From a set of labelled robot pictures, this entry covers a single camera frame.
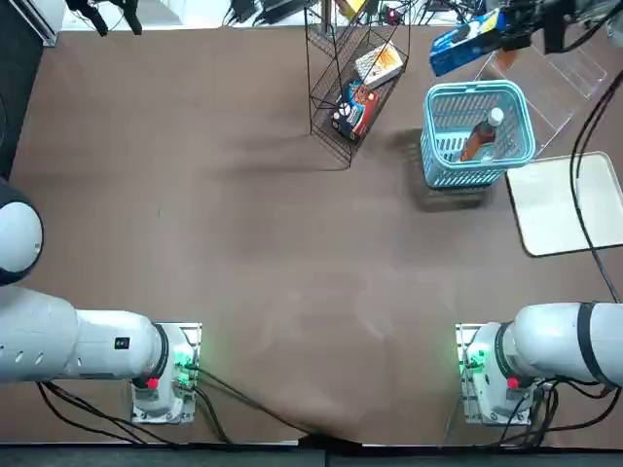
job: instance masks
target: wire basket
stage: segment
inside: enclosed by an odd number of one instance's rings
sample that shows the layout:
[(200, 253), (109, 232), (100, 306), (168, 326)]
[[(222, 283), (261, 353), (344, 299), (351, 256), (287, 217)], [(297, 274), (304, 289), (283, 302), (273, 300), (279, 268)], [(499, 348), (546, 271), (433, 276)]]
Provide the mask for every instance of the wire basket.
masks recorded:
[[(504, 119), (495, 142), (486, 144), (472, 161), (460, 162), (473, 128), (495, 107)], [(433, 86), (424, 100), (421, 157), (431, 188), (472, 188), (492, 185), (507, 169), (521, 167), (536, 154), (524, 94), (510, 81), (479, 81)]]

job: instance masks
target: cable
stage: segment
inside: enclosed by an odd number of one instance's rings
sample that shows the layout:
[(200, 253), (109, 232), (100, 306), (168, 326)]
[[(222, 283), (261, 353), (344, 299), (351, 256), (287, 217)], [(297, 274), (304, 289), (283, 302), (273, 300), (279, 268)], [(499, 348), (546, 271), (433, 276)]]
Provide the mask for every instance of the cable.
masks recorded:
[(80, 397), (78, 397), (75, 394), (71, 393), (67, 389), (65, 389), (63, 387), (60, 387), (57, 384), (54, 384), (53, 382), (46, 382), (46, 383), (43, 383), (43, 384), (50, 391), (52, 391), (56, 397), (58, 397), (59, 399), (62, 399), (67, 404), (70, 404), (70, 405), (72, 405), (74, 407), (77, 407), (79, 409), (84, 410), (85, 412), (91, 413), (91, 414), (93, 414), (95, 416), (98, 416), (100, 418), (106, 419), (106, 420), (111, 421), (113, 423), (115, 423), (115, 422), (121, 423), (121, 424), (123, 424), (125, 426), (128, 426), (130, 428), (138, 430), (138, 431), (140, 431), (142, 433), (145, 433), (146, 435), (151, 436), (155, 440), (160, 441), (161, 443), (165, 443), (166, 445), (169, 445), (172, 448), (177, 448), (177, 447), (181, 446), (178, 443), (174, 443), (173, 441), (166, 440), (166, 439), (156, 435), (155, 433), (152, 433), (151, 431), (143, 428), (142, 426), (140, 426), (140, 425), (138, 425), (136, 423), (132, 423), (131, 421), (124, 420), (124, 419), (118, 418), (116, 416), (108, 415), (108, 414), (100, 411), (96, 407), (92, 406), (91, 404), (89, 404), (84, 399), (81, 399)]
[(110, 433), (108, 431), (97, 430), (95, 428), (89, 428), (89, 426), (85, 426), (85, 425), (83, 425), (81, 423), (78, 423), (76, 421), (70, 420), (69, 418), (64, 416), (62, 413), (60, 413), (56, 409), (54, 404), (48, 398), (48, 395), (46, 394), (46, 391), (43, 388), (43, 384), (41, 382), (37, 382), (36, 384), (37, 384), (37, 388), (39, 389), (39, 392), (41, 393), (41, 397), (43, 398), (43, 401), (45, 402), (46, 406), (48, 406), (48, 409), (50, 409), (54, 415), (56, 415), (58, 418), (60, 418), (62, 421), (64, 421), (68, 425), (71, 425), (71, 426), (74, 426), (76, 428), (80, 428), (81, 430), (89, 431), (91, 433), (95, 433), (95, 434), (98, 434), (98, 435), (104, 435), (104, 436), (107, 436), (109, 438), (114, 438), (116, 440), (125, 441), (125, 442), (133, 444), (133, 445), (138, 445), (138, 443), (135, 440), (133, 440), (133, 439), (126, 438), (126, 437), (119, 436), (119, 435), (115, 435), (114, 433)]
[(313, 432), (311, 432), (309, 430), (306, 430), (305, 428), (302, 428), (302, 427), (300, 427), (298, 425), (295, 425), (294, 423), (286, 420), (285, 418), (280, 416), (278, 413), (273, 412), (272, 410), (270, 410), (266, 406), (260, 404), (259, 402), (254, 401), (250, 397), (246, 396), (244, 393), (242, 393), (242, 392), (238, 391), (237, 389), (235, 389), (228, 382), (224, 381), (220, 377), (217, 377), (216, 375), (212, 374), (211, 372), (209, 372), (207, 370), (204, 370), (204, 369), (202, 369), (202, 368), (200, 368), (200, 367), (198, 367), (196, 365), (187, 365), (186, 368), (188, 368), (189, 370), (196, 370), (199, 373), (201, 373), (203, 375), (206, 375), (207, 377), (209, 377), (211, 379), (214, 379), (216, 382), (218, 382), (222, 386), (226, 387), (227, 389), (229, 389), (230, 391), (232, 391), (236, 395), (238, 395), (241, 399), (243, 399), (245, 401), (246, 405), (251, 407), (252, 409), (255, 409), (257, 411), (261, 411), (263, 413), (266, 413), (267, 415), (270, 415), (275, 420), (280, 421), (281, 423), (283, 423), (284, 425), (289, 426), (290, 428), (294, 428), (295, 430), (302, 431), (303, 433), (308, 434), (308, 435), (313, 435), (314, 434)]
[[(542, 435), (545, 435), (546, 433), (554, 433), (554, 432), (559, 432), (559, 431), (571, 431), (571, 430), (581, 430), (583, 428), (588, 428), (590, 426), (596, 425), (598, 423), (600, 423), (601, 421), (603, 421), (604, 419), (606, 419), (614, 410), (614, 407), (616, 406), (619, 398), (621, 396), (621, 388), (617, 388), (616, 391), (614, 392), (614, 397), (612, 398), (612, 400), (610, 401), (610, 404), (608, 405), (608, 407), (598, 416), (582, 422), (582, 423), (576, 423), (576, 424), (572, 424), (572, 425), (565, 425), (565, 426), (557, 426), (554, 428), (547, 428), (545, 430), (535, 430), (535, 431), (531, 431), (530, 434), (536, 434), (536, 433), (541, 433)], [(516, 436), (511, 436), (510, 438), (506, 438), (505, 440), (503, 440), (504, 442), (509, 442), (509, 441), (514, 441), (514, 440), (518, 440), (522, 437), (524, 437), (525, 434), (520, 434), (520, 435), (516, 435)], [(491, 447), (495, 447), (495, 446), (499, 446), (500, 442), (494, 443), (492, 445), (481, 445), (479, 448), (491, 448)]]
[[(578, 195), (577, 195), (577, 185), (576, 185), (576, 182), (579, 179), (579, 166), (581, 165), (582, 156), (584, 155), (584, 149), (586, 148), (588, 142), (590, 141), (590, 138), (593, 135), (593, 131), (594, 131), (595, 127), (597, 126), (597, 123), (600, 121), (602, 115), (604, 114), (605, 108), (607, 107), (607, 105), (609, 104), (610, 100), (614, 96), (614, 93), (616, 92), (616, 90), (620, 86), (622, 80), (623, 80), (623, 70), (620, 71), (619, 74), (614, 78), (614, 81), (612, 81), (610, 86), (605, 91), (604, 95), (600, 98), (600, 100), (598, 101), (596, 106), (591, 111), (591, 114), (589, 115), (589, 117), (586, 120), (586, 122), (584, 122), (584, 125), (582, 126), (582, 129), (580, 129), (580, 132), (579, 132), (577, 138), (575, 139), (575, 143), (573, 144), (573, 150), (571, 152), (571, 157), (570, 157), (570, 160), (569, 160), (569, 167), (568, 167), (569, 186), (570, 186), (570, 190), (571, 190), (571, 197), (573, 199), (573, 206), (575, 208), (575, 214), (577, 215), (577, 220), (578, 220), (578, 222), (580, 224), (580, 228), (582, 229), (582, 232), (584, 233), (584, 237), (586, 238), (586, 242), (588, 244), (589, 250), (591, 251), (591, 254), (593, 255), (593, 258), (595, 259), (595, 263), (597, 264), (597, 267), (598, 267), (598, 269), (599, 269), (599, 271), (600, 271), (600, 273), (602, 275), (602, 278), (604, 279), (605, 285), (607, 286), (607, 288), (608, 288), (608, 290), (610, 292), (610, 295), (612, 296), (612, 298), (614, 299), (614, 301), (616, 303), (620, 303), (621, 302), (620, 301), (620, 297), (619, 297), (619, 294), (618, 294), (616, 288), (612, 284), (612, 281), (611, 281), (609, 275), (607, 274), (607, 272), (605, 270), (604, 264), (602, 263), (602, 259), (600, 258), (599, 253), (598, 253), (597, 249), (595, 248), (595, 245), (593, 244), (591, 236), (588, 233), (588, 229), (586, 228), (586, 224), (584, 223), (584, 216), (582, 215), (582, 209), (581, 209), (581, 207), (579, 205), (579, 200), (578, 200)], [(582, 136), (584, 136), (584, 133), (585, 133), (586, 128), (588, 127), (588, 125), (593, 121), (594, 118), (596, 118), (596, 115), (597, 115), (597, 119), (593, 122), (593, 125), (591, 126), (591, 128), (589, 130), (589, 133), (587, 134), (586, 140), (582, 144), (582, 150), (581, 150), (581, 152), (578, 155), (577, 149), (578, 149), (578, 146), (580, 145), (580, 140), (582, 139)], [(573, 177), (573, 163), (574, 163), (576, 155), (578, 155), (578, 170), (576, 172), (575, 179), (574, 179), (574, 177)]]
[(614, 17), (621, 10), (623, 10), (623, 0), (621, 0), (615, 7), (613, 7), (612, 10), (610, 10), (610, 12), (607, 15), (605, 15), (602, 19), (597, 21), (597, 23), (593, 27), (591, 27), (583, 36), (581, 36), (579, 39), (577, 39), (572, 44), (569, 44), (568, 46), (563, 47), (559, 51), (559, 54), (564, 54), (566, 52), (570, 52), (570, 51), (572, 51), (574, 49), (577, 49), (581, 45), (585, 44), (586, 41), (588, 41), (591, 37), (593, 37), (595, 35), (595, 33), (604, 24), (606, 24), (612, 17)]
[(517, 412), (519, 411), (519, 408), (522, 407), (522, 404), (524, 403), (525, 400), (526, 400), (526, 396), (522, 396), (522, 398), (519, 400), (519, 402), (515, 406), (515, 409), (513, 410), (511, 415), (508, 417), (508, 421), (506, 421), (506, 425), (504, 426), (504, 431), (502, 431), (502, 436), (499, 437), (498, 443), (501, 444), (504, 442), (504, 438), (506, 437), (506, 432), (508, 431), (508, 428), (510, 428), (510, 423), (515, 417), (515, 415), (517, 414)]
[[(44, 382), (43, 385), (50, 391), (52, 392), (57, 398), (65, 401), (66, 403), (77, 407), (79, 409), (82, 409), (86, 412), (92, 413), (94, 415), (100, 416), (101, 418), (105, 418), (106, 416), (102, 411), (100, 411), (99, 409), (97, 409), (96, 407), (92, 406), (91, 404), (89, 404), (87, 401), (85, 401), (84, 399), (74, 396), (73, 394), (69, 393), (69, 392), (65, 392), (65, 390), (63, 388), (61, 388), (60, 386), (56, 386), (53, 383), (48, 383), (48, 382)], [(146, 444), (145, 441), (141, 440), (138, 436), (136, 436), (134, 433), (132, 433), (131, 431), (129, 431), (125, 426), (123, 426), (120, 422), (118, 421), (114, 421), (114, 420), (110, 420), (112, 421), (113, 424), (115, 424), (120, 430), (126, 432), (128, 435), (130, 435), (134, 440), (136, 440), (138, 443), (140, 444)]]
[(418, 15), (420, 14), (420, 11), (422, 8), (424, 8), (423, 13), (421, 14), (421, 18), (420, 18), (420, 22), (418, 22), (418, 26), (421, 25), (421, 22), (423, 21), (424, 17), (426, 16), (426, 12), (428, 11), (428, 9), (430, 8), (430, 4), (432, 3), (432, 0), (426, 0), (426, 3), (423, 4), (420, 9), (418, 10)]
[(230, 8), (227, 10), (227, 12), (225, 12), (225, 15), (223, 16), (223, 20), (221, 21), (221, 26), (229, 26), (230, 23), (232, 22), (232, 19), (229, 18), (227, 20), (227, 24), (225, 24), (225, 19), (227, 19), (227, 17), (229, 16), (229, 14), (232, 12), (232, 10), (234, 9), (234, 7), (232, 7), (232, 5), (230, 5)]
[(590, 399), (603, 399), (607, 393), (602, 392), (601, 394), (591, 394), (588, 391), (585, 391), (584, 389), (582, 389), (581, 387), (576, 386), (573, 382), (571, 381), (563, 381), (564, 384), (572, 387), (575, 391), (579, 392), (580, 394), (582, 394), (583, 396), (586, 396)]
[(4, 140), (9, 132), (9, 111), (7, 110), (7, 102), (4, 99), (4, 95), (0, 92), (0, 112), (4, 116), (2, 119), (2, 126), (0, 127), (0, 149), (4, 144)]
[(210, 416), (212, 417), (212, 421), (214, 422), (214, 427), (216, 428), (216, 433), (218, 434), (218, 438), (221, 442), (227, 443), (228, 445), (232, 445), (233, 442), (229, 436), (225, 434), (225, 430), (223, 429), (223, 425), (218, 419), (216, 414), (216, 410), (214, 410), (214, 405), (207, 394), (203, 392), (199, 387), (194, 388), (195, 392), (203, 399), (205, 405), (207, 406), (208, 411), (210, 412)]
[(451, 10), (453, 10), (457, 14), (457, 18), (458, 18), (458, 20), (460, 21), (461, 24), (466, 24), (467, 23), (467, 20), (465, 19), (465, 16), (463, 15), (463, 13), (461, 12), (460, 8), (458, 7), (458, 5), (453, 0), (439, 0), (439, 2), (441, 4), (443, 4), (443, 5), (446, 5)]

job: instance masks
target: bottle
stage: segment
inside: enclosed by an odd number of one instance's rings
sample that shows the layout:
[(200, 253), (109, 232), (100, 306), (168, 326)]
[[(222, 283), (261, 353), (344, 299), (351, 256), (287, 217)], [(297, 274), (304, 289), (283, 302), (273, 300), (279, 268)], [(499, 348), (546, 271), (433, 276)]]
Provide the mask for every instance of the bottle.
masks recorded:
[(503, 118), (504, 113), (501, 109), (497, 107), (492, 109), (487, 119), (483, 120), (471, 130), (471, 134), (460, 153), (459, 160), (461, 162), (472, 161), (476, 157), (476, 153), (481, 146), (493, 143), (495, 141), (495, 129), (502, 123)]

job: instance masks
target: transparent acrylic box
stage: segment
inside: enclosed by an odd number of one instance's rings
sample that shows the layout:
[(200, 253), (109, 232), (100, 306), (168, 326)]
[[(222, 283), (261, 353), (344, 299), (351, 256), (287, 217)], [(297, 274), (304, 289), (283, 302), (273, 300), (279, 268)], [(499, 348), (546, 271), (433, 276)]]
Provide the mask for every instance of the transparent acrylic box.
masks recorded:
[(491, 54), (476, 80), (504, 79), (517, 84), (530, 105), (539, 154), (596, 92), (606, 73), (581, 49), (544, 55), (540, 44), (518, 51), (507, 69)]

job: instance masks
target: blue box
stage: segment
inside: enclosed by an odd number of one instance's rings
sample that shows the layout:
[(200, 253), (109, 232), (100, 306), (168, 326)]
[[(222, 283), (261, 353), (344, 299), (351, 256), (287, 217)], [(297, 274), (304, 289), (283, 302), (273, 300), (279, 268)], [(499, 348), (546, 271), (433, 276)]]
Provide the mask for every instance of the blue box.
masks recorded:
[(499, 49), (505, 27), (504, 12), (496, 8), (439, 36), (433, 41), (429, 56), (435, 75), (445, 75)]

